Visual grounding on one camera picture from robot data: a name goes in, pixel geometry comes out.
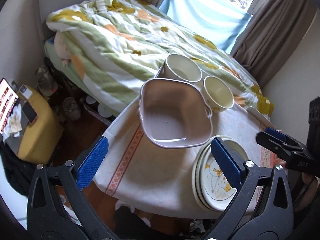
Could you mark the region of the person hand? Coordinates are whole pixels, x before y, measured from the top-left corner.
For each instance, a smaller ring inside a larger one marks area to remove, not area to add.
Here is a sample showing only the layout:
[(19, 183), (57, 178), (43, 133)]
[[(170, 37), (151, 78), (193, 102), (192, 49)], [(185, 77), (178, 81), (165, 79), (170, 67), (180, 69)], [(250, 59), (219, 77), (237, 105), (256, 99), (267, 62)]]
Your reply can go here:
[(296, 212), (303, 210), (311, 204), (318, 188), (319, 180), (315, 176), (302, 173), (291, 191), (294, 210)]

